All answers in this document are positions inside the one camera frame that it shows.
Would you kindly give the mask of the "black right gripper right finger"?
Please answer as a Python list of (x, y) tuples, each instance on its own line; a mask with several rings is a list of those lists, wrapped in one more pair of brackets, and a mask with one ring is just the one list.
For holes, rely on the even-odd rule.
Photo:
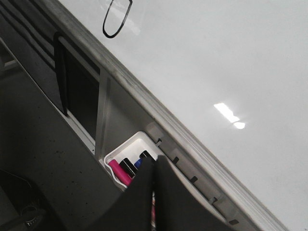
[(186, 189), (164, 156), (154, 165), (155, 219), (158, 231), (231, 231)]

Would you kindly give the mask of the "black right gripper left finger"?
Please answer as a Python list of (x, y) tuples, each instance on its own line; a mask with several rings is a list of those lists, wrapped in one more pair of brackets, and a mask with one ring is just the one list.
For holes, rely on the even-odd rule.
[(90, 158), (85, 164), (53, 170), (45, 193), (69, 231), (149, 231), (153, 171), (153, 161), (144, 158), (137, 175), (122, 192)]

